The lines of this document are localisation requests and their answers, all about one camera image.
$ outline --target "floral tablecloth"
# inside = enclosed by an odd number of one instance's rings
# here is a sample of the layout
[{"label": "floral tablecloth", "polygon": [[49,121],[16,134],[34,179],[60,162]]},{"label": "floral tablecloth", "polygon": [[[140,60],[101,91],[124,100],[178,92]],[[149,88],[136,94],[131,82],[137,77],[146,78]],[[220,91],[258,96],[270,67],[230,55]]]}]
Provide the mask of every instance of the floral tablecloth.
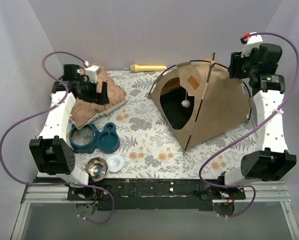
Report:
[{"label": "floral tablecloth", "polygon": [[[109,172],[107,178],[197,179],[204,161],[253,128],[252,122],[239,125],[183,153],[159,109],[147,97],[160,73],[109,71],[115,83],[126,91],[129,100],[112,113],[93,122],[100,131],[106,123],[113,122],[120,137],[119,150],[113,154],[124,158],[124,166],[119,172]],[[83,128],[74,140],[83,145],[91,138],[92,131]],[[254,139],[249,137],[228,149],[204,168],[203,177],[215,179],[220,173],[238,167],[242,157],[252,152],[254,146]],[[91,158],[101,157],[106,160],[110,155],[99,149],[92,154],[76,154],[76,164],[83,169]]]}]

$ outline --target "brown tent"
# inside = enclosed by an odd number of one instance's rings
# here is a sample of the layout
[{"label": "brown tent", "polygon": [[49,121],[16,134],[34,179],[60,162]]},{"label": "brown tent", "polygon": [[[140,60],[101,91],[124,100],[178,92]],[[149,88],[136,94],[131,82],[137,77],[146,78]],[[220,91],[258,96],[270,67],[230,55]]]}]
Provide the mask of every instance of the brown tent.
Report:
[{"label": "brown tent", "polygon": [[[230,79],[227,67],[215,60],[215,53],[209,59],[173,67],[176,69],[158,76],[148,97],[156,103],[185,151],[248,123],[253,98],[244,93],[242,80]],[[188,108],[181,105],[185,99],[190,101]]]}]

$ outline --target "stainless steel bowl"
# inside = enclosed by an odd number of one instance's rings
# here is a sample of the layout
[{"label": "stainless steel bowl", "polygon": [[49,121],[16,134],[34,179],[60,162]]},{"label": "stainless steel bowl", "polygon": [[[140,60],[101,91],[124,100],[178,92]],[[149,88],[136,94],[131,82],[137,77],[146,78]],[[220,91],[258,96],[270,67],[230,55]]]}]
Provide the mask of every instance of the stainless steel bowl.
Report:
[{"label": "stainless steel bowl", "polygon": [[92,158],[84,167],[84,172],[88,173],[94,182],[104,179],[108,171],[108,163],[101,157]]}]

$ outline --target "white wall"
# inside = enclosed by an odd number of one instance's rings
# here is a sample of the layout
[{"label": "white wall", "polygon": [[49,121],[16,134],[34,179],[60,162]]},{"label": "white wall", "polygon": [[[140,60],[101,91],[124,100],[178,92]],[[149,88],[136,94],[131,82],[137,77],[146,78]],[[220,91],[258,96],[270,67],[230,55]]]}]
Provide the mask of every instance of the white wall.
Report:
[{"label": "white wall", "polygon": [[[266,30],[288,37],[299,50],[299,0],[283,0]],[[295,54],[288,44],[278,41],[274,37],[266,39],[268,42],[280,44],[283,48],[277,73],[285,76],[289,91],[295,74]],[[289,152],[297,155],[297,164],[283,180],[291,197],[291,206],[299,227],[299,83],[294,95],[285,106],[283,109],[285,138]]]},{"label": "white wall", "polygon": [[[14,122],[47,108],[53,82],[43,73],[42,57],[53,48],[27,0],[0,0],[0,139]],[[49,61],[60,75],[57,57]],[[37,171],[29,151],[34,127],[44,117],[12,130],[3,146],[3,157],[18,178],[32,181]],[[0,164],[0,240],[10,239],[20,209],[24,185],[14,182]]]},{"label": "white wall", "polygon": [[[171,66],[216,52],[230,63],[239,37],[264,31],[282,0],[29,0],[55,50],[106,69]],[[60,57],[62,64],[66,56]]]}]

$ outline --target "blue double bowl holder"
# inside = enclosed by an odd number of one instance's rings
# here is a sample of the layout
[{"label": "blue double bowl holder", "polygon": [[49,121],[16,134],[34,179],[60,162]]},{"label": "blue double bowl holder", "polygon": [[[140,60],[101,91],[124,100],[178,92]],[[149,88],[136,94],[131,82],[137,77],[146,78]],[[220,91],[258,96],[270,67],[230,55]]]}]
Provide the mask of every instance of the blue double bowl holder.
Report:
[{"label": "blue double bowl holder", "polygon": [[102,153],[112,154],[121,145],[120,138],[116,132],[116,126],[112,122],[105,124],[104,129],[100,132],[93,123],[84,127],[90,127],[93,131],[92,139],[85,145],[77,145],[73,142],[73,134],[78,130],[75,125],[71,126],[69,133],[69,141],[76,154],[92,154],[95,149],[99,149]]}]

